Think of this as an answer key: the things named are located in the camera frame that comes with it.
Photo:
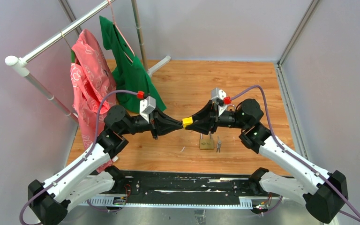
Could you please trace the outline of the yellow black padlock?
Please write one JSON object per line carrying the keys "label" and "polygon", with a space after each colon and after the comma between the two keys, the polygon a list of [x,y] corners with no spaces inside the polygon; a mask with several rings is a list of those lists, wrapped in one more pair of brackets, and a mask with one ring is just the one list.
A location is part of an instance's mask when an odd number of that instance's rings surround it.
{"label": "yellow black padlock", "polygon": [[192,117],[187,117],[182,119],[182,125],[185,129],[187,126],[192,125],[194,123],[194,120]]}

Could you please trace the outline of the brass padlock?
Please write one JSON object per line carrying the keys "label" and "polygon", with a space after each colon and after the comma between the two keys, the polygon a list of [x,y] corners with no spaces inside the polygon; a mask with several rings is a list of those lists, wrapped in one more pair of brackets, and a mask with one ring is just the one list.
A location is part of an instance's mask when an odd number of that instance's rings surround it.
{"label": "brass padlock", "polygon": [[209,132],[206,137],[202,133],[200,133],[199,149],[213,150],[214,148],[215,148],[214,139],[211,132]]}

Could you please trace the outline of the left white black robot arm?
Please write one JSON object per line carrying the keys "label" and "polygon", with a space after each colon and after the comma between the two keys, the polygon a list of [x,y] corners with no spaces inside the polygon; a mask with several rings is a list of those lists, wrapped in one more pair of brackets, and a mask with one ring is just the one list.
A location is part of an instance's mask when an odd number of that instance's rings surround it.
{"label": "left white black robot arm", "polygon": [[150,131],[153,138],[182,129],[182,123],[154,109],[144,118],[130,116],[121,105],[112,106],[104,118],[104,129],[76,161],[44,182],[28,186],[29,207],[43,225],[59,224],[76,205],[101,192],[121,193],[127,186],[125,175],[115,166],[105,168],[90,181],[85,178],[128,144],[124,134]]}

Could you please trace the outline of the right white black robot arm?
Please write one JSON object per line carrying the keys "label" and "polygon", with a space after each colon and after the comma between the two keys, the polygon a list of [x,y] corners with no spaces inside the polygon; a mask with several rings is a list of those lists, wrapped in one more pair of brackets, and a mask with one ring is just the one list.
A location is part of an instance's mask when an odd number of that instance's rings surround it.
{"label": "right white black robot arm", "polygon": [[182,120],[187,130],[207,135],[218,127],[239,128],[239,139],[248,149],[275,162],[292,175],[278,176],[268,169],[257,169],[249,182],[250,192],[279,194],[306,207],[322,223],[329,224],[348,198],[346,177],[336,170],[329,172],[290,149],[261,122],[264,113],[255,99],[241,102],[235,111],[224,110],[212,100],[191,117]]}

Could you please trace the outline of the green garment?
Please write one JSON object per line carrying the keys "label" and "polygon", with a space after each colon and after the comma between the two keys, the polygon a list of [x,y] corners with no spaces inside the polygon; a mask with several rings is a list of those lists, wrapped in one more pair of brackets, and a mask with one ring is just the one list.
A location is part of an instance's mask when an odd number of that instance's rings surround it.
{"label": "green garment", "polygon": [[116,61],[116,68],[112,75],[116,81],[117,89],[133,92],[143,91],[145,94],[150,94],[155,98],[157,108],[164,111],[166,105],[145,71],[143,64],[134,55],[120,30],[112,21],[103,16],[99,17],[99,21],[103,46],[106,50],[112,51]]}

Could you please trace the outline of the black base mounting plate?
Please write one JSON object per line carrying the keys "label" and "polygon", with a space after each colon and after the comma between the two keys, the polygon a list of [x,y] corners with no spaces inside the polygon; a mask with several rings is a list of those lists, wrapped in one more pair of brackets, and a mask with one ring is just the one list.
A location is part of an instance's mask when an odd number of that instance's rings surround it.
{"label": "black base mounting plate", "polygon": [[106,193],[123,197],[129,203],[187,206],[235,206],[240,198],[265,201],[270,194],[249,184],[242,174],[214,174],[158,171],[123,171],[125,184],[119,192]]}

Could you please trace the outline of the pink patterned garment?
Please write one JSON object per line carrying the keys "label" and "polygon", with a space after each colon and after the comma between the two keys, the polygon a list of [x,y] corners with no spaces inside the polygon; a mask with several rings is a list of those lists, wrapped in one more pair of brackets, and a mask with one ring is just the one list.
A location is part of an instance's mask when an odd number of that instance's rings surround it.
{"label": "pink patterned garment", "polygon": [[115,94],[101,103],[108,93],[116,90],[116,82],[98,41],[87,29],[72,46],[70,78],[74,90],[73,108],[78,115],[84,148],[88,149],[95,135],[103,130],[107,111],[116,104]]}

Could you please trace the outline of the aluminium frame rail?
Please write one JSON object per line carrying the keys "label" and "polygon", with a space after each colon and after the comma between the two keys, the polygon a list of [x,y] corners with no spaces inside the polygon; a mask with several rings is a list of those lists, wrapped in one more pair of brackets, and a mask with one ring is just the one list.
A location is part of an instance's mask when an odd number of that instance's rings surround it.
{"label": "aluminium frame rail", "polygon": [[288,44],[286,45],[283,53],[281,54],[279,60],[276,62],[276,69],[278,75],[278,83],[281,89],[281,94],[285,98],[285,110],[287,117],[289,119],[289,126],[291,128],[292,135],[294,139],[297,139],[300,136],[300,129],[298,126],[296,114],[294,112],[294,106],[292,103],[292,97],[289,94],[289,89],[287,87],[287,80],[284,73],[284,63],[287,60],[289,54],[297,43],[300,35],[303,33],[307,23],[309,22],[311,16],[315,12],[316,7],[320,4],[320,0],[311,0],[307,10],[305,11],[302,19],[297,25],[294,33],[292,34]]}

